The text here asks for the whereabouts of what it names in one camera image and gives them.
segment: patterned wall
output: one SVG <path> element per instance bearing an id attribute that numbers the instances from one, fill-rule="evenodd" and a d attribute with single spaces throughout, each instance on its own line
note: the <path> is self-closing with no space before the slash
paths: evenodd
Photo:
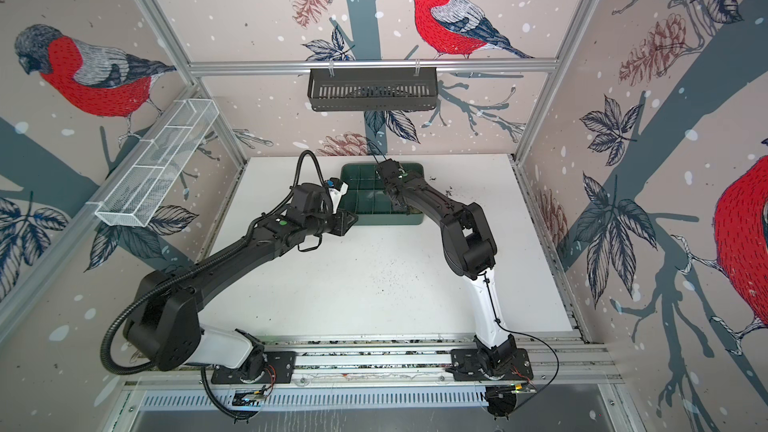
<path id="1" fill-rule="evenodd" d="M 768 0 L 602 0 L 524 168 L 648 430 L 764 430 Z"/>
<path id="2" fill-rule="evenodd" d="M 0 17 L 2 307 L 183 83 L 133 0 L 0 0 Z M 141 277 L 197 260 L 235 172 L 209 134 L 149 226 L 100 226 L 78 246 L 0 349 L 0 429 L 97 429 L 118 384 L 98 360 L 104 331 Z"/>
<path id="3" fill-rule="evenodd" d="M 158 2 L 189 57 L 205 62 L 553 57 L 578 0 Z M 256 144 L 244 137 L 256 146 L 249 147 L 254 155 L 297 155 L 301 146 L 292 144 L 302 142 L 365 153 L 368 141 L 395 154 L 511 153 L 544 74 L 445 74 L 438 84 L 439 112 L 322 117 L 303 107 L 306 81 L 305 76 L 214 77 L 206 84 L 237 129 L 272 142 Z M 288 116 L 299 121 L 276 118 Z"/>

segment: white mesh basket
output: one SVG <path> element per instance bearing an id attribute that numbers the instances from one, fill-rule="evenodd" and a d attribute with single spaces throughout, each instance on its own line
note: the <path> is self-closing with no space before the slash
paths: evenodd
<path id="1" fill-rule="evenodd" d="M 177 110 L 96 211 L 109 226 L 146 227 L 219 115 L 213 100 L 176 102 Z"/>

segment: mounting plate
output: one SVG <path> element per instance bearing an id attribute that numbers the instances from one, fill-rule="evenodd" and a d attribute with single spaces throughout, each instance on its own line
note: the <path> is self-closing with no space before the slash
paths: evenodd
<path id="1" fill-rule="evenodd" d="M 446 371 L 453 373 L 453 379 L 457 382 L 477 382 L 478 380 L 487 380 L 488 377 L 483 373 L 480 367 L 480 362 L 477 360 L 477 351 L 472 349 L 452 349 L 451 350 L 451 362 L 453 367 L 448 368 Z M 531 369 L 531 361 L 528 360 L 528 351 L 525 349 L 517 349 L 512 357 L 513 369 L 522 374 L 514 374 L 508 372 L 500 378 L 494 378 L 494 380 L 525 380 L 533 378 L 533 370 Z"/>
<path id="2" fill-rule="evenodd" d="M 293 376 L 293 365 L 296 362 L 296 352 L 264 352 L 264 362 L 271 365 L 277 372 L 276 384 L 290 384 Z M 243 385 L 241 372 L 235 369 L 219 367 L 214 369 L 214 375 L 210 382 L 216 385 Z M 271 382 L 270 375 L 264 371 L 253 384 L 268 384 Z"/>

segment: hanging basket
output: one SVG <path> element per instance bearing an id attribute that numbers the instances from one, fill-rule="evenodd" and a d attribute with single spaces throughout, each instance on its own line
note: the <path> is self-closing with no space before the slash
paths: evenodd
<path id="1" fill-rule="evenodd" d="M 437 69 L 312 69 L 307 96 L 316 112 L 433 110 Z"/>

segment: green plastic tray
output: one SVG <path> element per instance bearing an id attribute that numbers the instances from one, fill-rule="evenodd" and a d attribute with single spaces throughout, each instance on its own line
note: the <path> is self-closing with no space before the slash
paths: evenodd
<path id="1" fill-rule="evenodd" d="M 424 175 L 424 167 L 415 162 L 402 162 L 406 172 Z M 384 192 L 384 184 L 376 176 L 376 164 L 346 164 L 341 168 L 341 180 L 349 186 L 341 197 L 340 208 L 357 214 L 356 226 L 417 226 L 424 214 L 413 207 L 395 210 Z"/>

